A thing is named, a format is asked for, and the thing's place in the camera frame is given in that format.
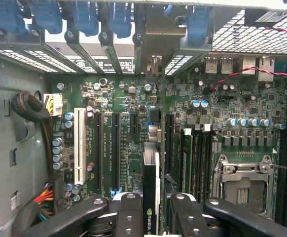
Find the green installed RAM stick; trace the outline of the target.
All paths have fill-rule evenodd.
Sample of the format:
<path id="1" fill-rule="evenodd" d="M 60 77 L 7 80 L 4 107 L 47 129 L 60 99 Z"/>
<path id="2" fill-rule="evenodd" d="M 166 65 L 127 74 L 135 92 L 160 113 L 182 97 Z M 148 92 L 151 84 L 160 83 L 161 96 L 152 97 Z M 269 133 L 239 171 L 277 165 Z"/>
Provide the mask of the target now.
<path id="1" fill-rule="evenodd" d="M 192 179 L 192 153 L 193 136 L 192 129 L 183 129 L 182 136 L 182 192 L 190 193 Z"/>

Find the black RAM slot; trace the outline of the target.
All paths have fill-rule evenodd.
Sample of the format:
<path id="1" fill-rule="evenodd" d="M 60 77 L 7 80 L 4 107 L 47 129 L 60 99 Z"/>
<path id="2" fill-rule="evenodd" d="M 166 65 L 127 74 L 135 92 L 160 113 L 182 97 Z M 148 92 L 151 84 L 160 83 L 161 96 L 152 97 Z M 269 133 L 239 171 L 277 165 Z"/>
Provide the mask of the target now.
<path id="1" fill-rule="evenodd" d="M 202 150 L 201 150 L 201 183 L 200 183 L 200 191 L 201 196 L 204 194 L 204 172 L 206 165 L 206 146 L 207 146 L 207 134 L 202 133 Z"/>
<path id="2" fill-rule="evenodd" d="M 195 131 L 194 134 L 193 195 L 196 197 L 198 191 L 199 131 Z"/>
<path id="3" fill-rule="evenodd" d="M 208 197 L 211 196 L 211 181 L 212 181 L 212 147 L 213 147 L 213 132 L 208 135 Z"/>

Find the metal CPU socket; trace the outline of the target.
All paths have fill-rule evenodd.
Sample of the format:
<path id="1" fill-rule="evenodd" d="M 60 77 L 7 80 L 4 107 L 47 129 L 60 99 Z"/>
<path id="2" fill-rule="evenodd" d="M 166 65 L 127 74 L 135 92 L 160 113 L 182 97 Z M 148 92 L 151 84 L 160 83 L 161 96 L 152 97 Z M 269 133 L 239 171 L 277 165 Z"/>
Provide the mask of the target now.
<path id="1" fill-rule="evenodd" d="M 226 154 L 215 164 L 211 197 L 245 207 L 267 219 L 273 215 L 274 168 L 269 154 L 259 161 L 229 161 Z"/>

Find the green motherboard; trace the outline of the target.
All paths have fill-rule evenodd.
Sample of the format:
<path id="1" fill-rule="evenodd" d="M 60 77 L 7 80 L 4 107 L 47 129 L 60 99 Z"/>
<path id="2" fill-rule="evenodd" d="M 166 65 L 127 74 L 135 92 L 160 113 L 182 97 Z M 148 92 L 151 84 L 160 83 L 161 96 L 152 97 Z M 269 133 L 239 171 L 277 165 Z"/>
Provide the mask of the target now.
<path id="1" fill-rule="evenodd" d="M 166 175 L 166 193 L 182 192 L 182 136 L 191 128 L 199 131 L 198 191 L 194 197 L 204 202 L 208 197 L 208 135 L 213 132 L 212 179 L 218 156 L 229 161 L 259 161 L 269 154 L 272 164 L 287 166 L 287 60 L 274 62 L 273 82 L 259 82 L 254 75 L 240 71 L 240 61 L 233 61 L 233 73 L 205 73 L 205 61 L 174 77 L 166 77 L 166 96 L 175 116 L 174 164 Z M 112 113 L 120 114 L 120 192 L 143 191 L 143 151 L 147 142 L 147 109 L 155 107 L 156 78 L 145 76 L 52 75 L 51 90 L 63 97 L 63 113 L 53 119 L 54 168 L 64 173 L 64 207 L 101 195 L 111 197 Z M 86 109 L 86 182 L 74 184 L 74 108 Z M 103 116 L 103 190 L 97 190 L 95 114 Z M 130 114 L 138 114 L 138 134 L 130 134 Z M 204 194 L 201 196 L 202 133 L 207 134 Z M 287 169 L 274 168 L 273 215 L 271 220 L 287 225 Z"/>

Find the black expansion slot blue latch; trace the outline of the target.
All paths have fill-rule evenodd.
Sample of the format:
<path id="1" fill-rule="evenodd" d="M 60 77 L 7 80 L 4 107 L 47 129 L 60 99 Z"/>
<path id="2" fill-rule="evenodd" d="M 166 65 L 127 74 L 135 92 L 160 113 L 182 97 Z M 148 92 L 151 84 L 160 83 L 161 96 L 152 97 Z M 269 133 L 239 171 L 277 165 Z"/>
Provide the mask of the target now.
<path id="1" fill-rule="evenodd" d="M 111 129 L 111 197 L 120 192 L 120 114 L 112 113 Z"/>

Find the long black expansion slot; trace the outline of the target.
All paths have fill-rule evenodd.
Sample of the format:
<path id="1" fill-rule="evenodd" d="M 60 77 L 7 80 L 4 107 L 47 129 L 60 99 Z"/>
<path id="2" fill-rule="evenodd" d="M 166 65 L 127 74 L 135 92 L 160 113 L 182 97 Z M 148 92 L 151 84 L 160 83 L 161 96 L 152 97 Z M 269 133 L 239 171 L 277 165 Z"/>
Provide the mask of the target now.
<path id="1" fill-rule="evenodd" d="M 97 162 L 97 190 L 99 194 L 103 190 L 103 116 L 102 113 L 95 114 L 95 141 Z"/>
<path id="2" fill-rule="evenodd" d="M 168 174 L 173 162 L 174 115 L 166 114 L 165 119 L 165 173 Z"/>

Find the white expansion slot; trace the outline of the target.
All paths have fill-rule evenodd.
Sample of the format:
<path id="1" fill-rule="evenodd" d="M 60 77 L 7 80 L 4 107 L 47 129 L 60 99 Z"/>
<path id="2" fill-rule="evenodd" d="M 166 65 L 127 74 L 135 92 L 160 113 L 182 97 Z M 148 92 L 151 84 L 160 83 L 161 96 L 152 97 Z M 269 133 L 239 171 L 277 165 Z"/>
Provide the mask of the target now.
<path id="1" fill-rule="evenodd" d="M 86 109 L 74 108 L 74 184 L 86 182 Z"/>

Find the short black expansion slot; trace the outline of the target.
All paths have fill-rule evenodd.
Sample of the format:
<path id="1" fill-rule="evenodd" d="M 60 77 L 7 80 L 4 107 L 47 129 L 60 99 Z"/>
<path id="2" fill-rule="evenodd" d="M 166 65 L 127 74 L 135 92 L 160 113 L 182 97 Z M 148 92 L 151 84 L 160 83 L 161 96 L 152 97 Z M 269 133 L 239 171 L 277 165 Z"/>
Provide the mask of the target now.
<path id="1" fill-rule="evenodd" d="M 131 135 L 138 134 L 138 114 L 136 113 L 130 114 L 130 134 Z"/>

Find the white power connector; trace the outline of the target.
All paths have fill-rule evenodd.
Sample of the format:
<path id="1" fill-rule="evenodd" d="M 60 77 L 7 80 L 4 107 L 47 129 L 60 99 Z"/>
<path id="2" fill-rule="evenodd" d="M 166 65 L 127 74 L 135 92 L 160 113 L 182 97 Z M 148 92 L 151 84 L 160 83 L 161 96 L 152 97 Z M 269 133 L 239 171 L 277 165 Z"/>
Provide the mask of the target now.
<path id="1" fill-rule="evenodd" d="M 63 113 L 63 97 L 61 94 L 44 94 L 43 105 L 53 117 L 61 116 Z"/>

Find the black open PC case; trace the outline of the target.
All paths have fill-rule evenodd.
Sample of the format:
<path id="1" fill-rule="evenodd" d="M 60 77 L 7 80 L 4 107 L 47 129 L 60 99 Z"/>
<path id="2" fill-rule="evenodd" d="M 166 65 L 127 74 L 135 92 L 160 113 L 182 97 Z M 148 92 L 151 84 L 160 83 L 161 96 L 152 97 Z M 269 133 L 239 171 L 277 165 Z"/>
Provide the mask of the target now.
<path id="1" fill-rule="evenodd" d="M 270 56 L 275 61 L 287 60 L 287 0 L 56 1 L 63 20 L 60 34 L 49 34 L 36 23 L 32 13 L 33 0 L 17 0 L 23 11 L 27 30 L 25 34 L 14 35 L 0 27 L 0 37 L 5 37 L 8 45 L 24 52 L 26 45 L 46 43 L 83 70 L 80 74 L 64 73 L 60 70 L 58 73 L 45 73 L 0 57 L 0 237 L 20 237 L 21 232 L 69 209 L 64 207 L 64 173 L 55 169 L 53 162 L 52 128 L 55 117 L 51 116 L 43 105 L 43 95 L 53 94 L 50 85 L 52 75 L 147 77 L 146 71 L 152 68 L 152 63 L 141 60 L 141 41 L 146 23 L 152 22 L 175 23 L 186 30 L 174 52 L 179 48 L 198 47 L 205 43 L 212 45 L 211 51 L 205 57 L 186 70 L 195 68 L 195 65 L 204 62 L 206 57 L 214 57 L 218 61 L 224 57 L 240 61 L 240 71 L 245 57 L 254 57 L 256 64 L 263 56 Z M 72 15 L 74 1 L 96 3 L 99 21 L 99 33 L 96 36 L 87 37 L 75 27 Z M 127 38 L 119 39 L 109 28 L 111 2 L 132 4 L 131 34 Z M 196 42 L 189 42 L 187 37 L 189 5 L 212 8 L 207 35 Z M 98 74 L 89 63 L 67 46 L 65 33 L 73 29 L 79 31 L 80 45 L 103 69 L 104 75 Z M 115 72 L 100 45 L 99 34 L 103 31 L 113 34 L 113 45 L 122 69 L 121 75 Z M 143 191 L 121 192 L 113 199 L 106 199 L 109 202 L 120 201 L 125 193 L 138 194 L 142 200 L 143 211 Z M 166 194 L 167 216 L 163 234 L 156 236 L 143 233 L 143 237 L 181 237 L 170 233 L 170 197 L 175 193 L 184 192 Z M 112 237 L 111 225 L 112 221 L 90 224 L 91 230 L 79 237 Z"/>

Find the perforated metal slot cover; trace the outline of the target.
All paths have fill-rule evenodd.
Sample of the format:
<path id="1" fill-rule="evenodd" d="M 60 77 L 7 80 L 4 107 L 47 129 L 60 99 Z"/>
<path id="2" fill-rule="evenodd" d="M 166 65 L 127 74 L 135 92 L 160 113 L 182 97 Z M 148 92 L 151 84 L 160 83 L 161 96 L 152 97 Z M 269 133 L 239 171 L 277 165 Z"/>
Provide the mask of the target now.
<path id="1" fill-rule="evenodd" d="M 31 67 L 32 69 L 45 73 L 58 73 L 59 70 L 54 66 L 23 52 L 18 48 L 10 46 L 6 42 L 5 37 L 0 37 L 0 57 L 3 59 L 12 60 L 20 66 Z"/>
<path id="2" fill-rule="evenodd" d="M 198 47 L 179 48 L 173 53 L 167 63 L 164 74 L 167 77 L 174 77 L 192 66 L 211 51 L 211 44 L 202 44 Z"/>
<path id="3" fill-rule="evenodd" d="M 56 69 L 64 73 L 83 73 L 83 70 L 79 68 L 74 62 L 65 57 L 62 53 L 51 47 L 50 45 L 32 44 L 26 45 L 23 49 L 27 54 L 38 58 L 39 60 L 55 67 Z"/>

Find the silver USB port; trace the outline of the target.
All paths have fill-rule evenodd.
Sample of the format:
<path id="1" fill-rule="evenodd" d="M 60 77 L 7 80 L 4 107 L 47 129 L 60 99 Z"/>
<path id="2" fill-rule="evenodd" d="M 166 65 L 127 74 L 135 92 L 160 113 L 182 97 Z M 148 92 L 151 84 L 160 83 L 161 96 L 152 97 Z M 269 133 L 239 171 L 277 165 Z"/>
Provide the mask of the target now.
<path id="1" fill-rule="evenodd" d="M 216 74 L 217 73 L 218 60 L 214 57 L 205 58 L 205 73 Z"/>
<path id="2" fill-rule="evenodd" d="M 233 73 L 233 59 L 232 58 L 221 58 L 221 74 Z"/>

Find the plain metal slot cover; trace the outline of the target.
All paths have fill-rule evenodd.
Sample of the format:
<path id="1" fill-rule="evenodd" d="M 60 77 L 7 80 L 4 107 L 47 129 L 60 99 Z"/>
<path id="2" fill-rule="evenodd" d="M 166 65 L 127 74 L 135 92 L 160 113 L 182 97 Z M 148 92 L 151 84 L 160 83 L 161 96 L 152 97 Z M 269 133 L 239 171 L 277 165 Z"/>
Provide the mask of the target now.
<path id="1" fill-rule="evenodd" d="M 106 55 L 106 57 L 108 58 L 108 60 L 110 61 L 113 69 L 115 70 L 115 72 L 118 75 L 122 74 L 122 69 L 117 57 L 117 53 L 115 51 L 114 45 L 113 45 L 113 34 L 112 32 L 100 32 L 99 34 L 99 41 L 100 41 L 100 45 Z"/>
<path id="2" fill-rule="evenodd" d="M 80 45 L 79 42 L 79 31 L 67 30 L 65 33 L 65 40 L 67 42 L 67 46 L 74 51 L 78 56 L 80 56 L 83 60 L 89 63 L 92 68 L 100 75 L 104 75 L 103 69 L 96 63 L 96 61 L 90 56 L 90 54 Z"/>

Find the tall silver rear port block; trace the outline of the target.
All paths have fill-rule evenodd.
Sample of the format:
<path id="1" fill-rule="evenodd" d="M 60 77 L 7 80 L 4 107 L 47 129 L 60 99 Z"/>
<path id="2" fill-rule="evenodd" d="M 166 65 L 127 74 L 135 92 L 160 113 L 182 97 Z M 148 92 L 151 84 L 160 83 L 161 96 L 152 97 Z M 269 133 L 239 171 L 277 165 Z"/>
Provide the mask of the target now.
<path id="1" fill-rule="evenodd" d="M 274 70 L 274 59 L 270 56 L 263 56 L 259 59 L 258 68 L 263 72 L 258 72 L 259 82 L 273 82 L 274 75 L 270 74 Z"/>

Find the blue card retention clip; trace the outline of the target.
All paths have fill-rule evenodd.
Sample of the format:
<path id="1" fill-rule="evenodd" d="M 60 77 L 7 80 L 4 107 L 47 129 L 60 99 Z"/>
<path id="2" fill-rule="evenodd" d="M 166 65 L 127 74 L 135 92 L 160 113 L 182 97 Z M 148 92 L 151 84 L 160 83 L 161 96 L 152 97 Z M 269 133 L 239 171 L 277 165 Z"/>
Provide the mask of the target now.
<path id="1" fill-rule="evenodd" d="M 119 39 L 127 38 L 131 34 L 131 9 L 130 2 L 109 3 L 109 28 Z"/>
<path id="2" fill-rule="evenodd" d="M 72 15 L 75 27 L 87 37 L 99 33 L 97 5 L 94 1 L 74 1 Z"/>
<path id="3" fill-rule="evenodd" d="M 17 0 L 0 0 L 0 27 L 14 35 L 27 32 Z"/>
<path id="4" fill-rule="evenodd" d="M 63 20 L 56 0 L 33 0 L 32 13 L 36 23 L 49 34 L 60 34 Z"/>
<path id="5" fill-rule="evenodd" d="M 186 25 L 189 42 L 196 42 L 206 37 L 211 9 L 209 6 L 189 5 L 187 7 Z"/>

